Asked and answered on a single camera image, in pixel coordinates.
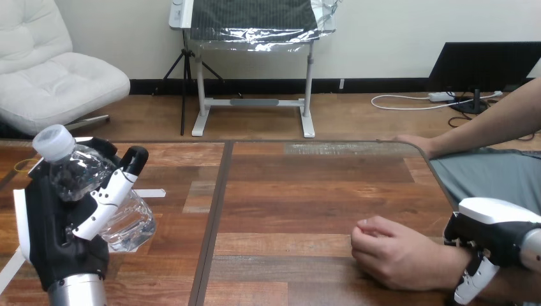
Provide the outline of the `person's hand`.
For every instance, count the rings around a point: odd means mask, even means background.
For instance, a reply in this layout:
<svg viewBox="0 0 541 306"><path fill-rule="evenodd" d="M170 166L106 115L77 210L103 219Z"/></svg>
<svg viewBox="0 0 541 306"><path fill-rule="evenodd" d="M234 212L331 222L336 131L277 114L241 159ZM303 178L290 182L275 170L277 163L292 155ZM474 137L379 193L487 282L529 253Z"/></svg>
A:
<svg viewBox="0 0 541 306"><path fill-rule="evenodd" d="M465 249L437 244L380 216L357 222L351 246L360 269L395 290L451 290L472 258Z"/></svg>
<svg viewBox="0 0 541 306"><path fill-rule="evenodd" d="M398 135L393 137L392 141L410 143L418 147L429 159L435 158L438 153L438 148L432 138L415 135Z"/></svg>

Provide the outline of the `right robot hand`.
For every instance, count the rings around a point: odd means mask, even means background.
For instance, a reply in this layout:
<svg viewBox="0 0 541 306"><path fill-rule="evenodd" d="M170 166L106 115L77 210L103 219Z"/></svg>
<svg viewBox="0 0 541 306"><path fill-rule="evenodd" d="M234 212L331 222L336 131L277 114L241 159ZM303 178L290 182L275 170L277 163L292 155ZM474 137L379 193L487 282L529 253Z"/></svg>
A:
<svg viewBox="0 0 541 306"><path fill-rule="evenodd" d="M540 273L540 216L494 198L465 198L443 232L445 245L474 252L446 305L467 305L500 268Z"/></svg>

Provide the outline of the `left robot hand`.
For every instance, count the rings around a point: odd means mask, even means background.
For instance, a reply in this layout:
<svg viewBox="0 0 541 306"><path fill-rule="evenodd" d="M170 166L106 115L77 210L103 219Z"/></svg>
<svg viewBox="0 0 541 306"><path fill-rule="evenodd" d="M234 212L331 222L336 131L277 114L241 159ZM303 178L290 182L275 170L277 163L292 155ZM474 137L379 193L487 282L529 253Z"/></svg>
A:
<svg viewBox="0 0 541 306"><path fill-rule="evenodd" d="M123 157L101 138L70 135L33 141L41 159L30 183L13 192L19 243L45 291L76 276L106 277L110 250L130 251L153 233L152 213L133 190L149 158L130 147Z"/></svg>

